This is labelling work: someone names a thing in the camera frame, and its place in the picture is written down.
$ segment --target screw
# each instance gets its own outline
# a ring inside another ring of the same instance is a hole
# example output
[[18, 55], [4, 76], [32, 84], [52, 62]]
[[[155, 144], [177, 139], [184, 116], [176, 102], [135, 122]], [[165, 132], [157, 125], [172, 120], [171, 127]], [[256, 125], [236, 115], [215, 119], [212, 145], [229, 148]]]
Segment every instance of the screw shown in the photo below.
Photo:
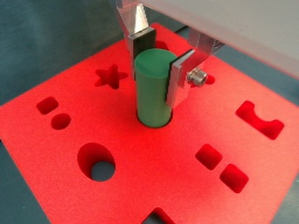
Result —
[[195, 67], [187, 73], [187, 81], [189, 84], [195, 85], [196, 87], [201, 87], [208, 79], [208, 74], [204, 73], [197, 67]]

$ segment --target red foam tray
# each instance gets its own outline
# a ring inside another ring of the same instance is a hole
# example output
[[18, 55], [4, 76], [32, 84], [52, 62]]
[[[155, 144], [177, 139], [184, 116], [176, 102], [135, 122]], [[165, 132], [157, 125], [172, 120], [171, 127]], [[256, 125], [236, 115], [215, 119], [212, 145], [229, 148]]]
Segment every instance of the red foam tray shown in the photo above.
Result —
[[[189, 49], [153, 27], [159, 46]], [[175, 224], [269, 223], [299, 168], [297, 107], [211, 57], [215, 82], [147, 128], [128, 59], [120, 41], [0, 108], [0, 137], [51, 222], [156, 213]], [[100, 160], [116, 167], [104, 182], [89, 178]]]

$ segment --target square hole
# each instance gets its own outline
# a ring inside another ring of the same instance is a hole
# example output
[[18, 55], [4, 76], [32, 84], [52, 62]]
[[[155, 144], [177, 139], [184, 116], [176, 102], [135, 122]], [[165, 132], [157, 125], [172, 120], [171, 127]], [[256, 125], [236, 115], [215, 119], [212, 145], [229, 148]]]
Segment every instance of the square hole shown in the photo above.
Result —
[[241, 192], [248, 182], [247, 174], [233, 164], [227, 165], [219, 178], [235, 193]]
[[200, 147], [199, 152], [196, 153], [195, 157], [199, 159], [201, 164], [212, 171], [221, 160], [220, 153], [208, 145], [204, 144]]
[[59, 103], [53, 97], [47, 97], [43, 101], [36, 104], [36, 108], [43, 115], [49, 114], [59, 107]]

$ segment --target u-shaped slot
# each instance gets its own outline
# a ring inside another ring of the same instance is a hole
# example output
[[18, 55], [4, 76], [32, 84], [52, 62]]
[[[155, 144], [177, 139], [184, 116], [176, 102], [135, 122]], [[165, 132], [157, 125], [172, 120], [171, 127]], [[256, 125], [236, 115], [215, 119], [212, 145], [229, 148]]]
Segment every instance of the u-shaped slot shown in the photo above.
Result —
[[243, 102], [236, 111], [236, 115], [269, 139], [275, 140], [277, 138], [284, 128], [284, 124], [277, 120], [268, 122], [260, 119], [255, 112], [255, 104], [251, 101]]

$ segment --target oval hole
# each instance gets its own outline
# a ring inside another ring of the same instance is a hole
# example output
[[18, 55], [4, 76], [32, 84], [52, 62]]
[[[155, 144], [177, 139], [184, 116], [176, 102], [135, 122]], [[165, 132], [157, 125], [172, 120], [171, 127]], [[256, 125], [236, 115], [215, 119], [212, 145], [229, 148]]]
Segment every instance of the oval hole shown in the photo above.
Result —
[[79, 149], [79, 168], [95, 181], [107, 181], [116, 171], [116, 163], [108, 149], [99, 143], [87, 143]]

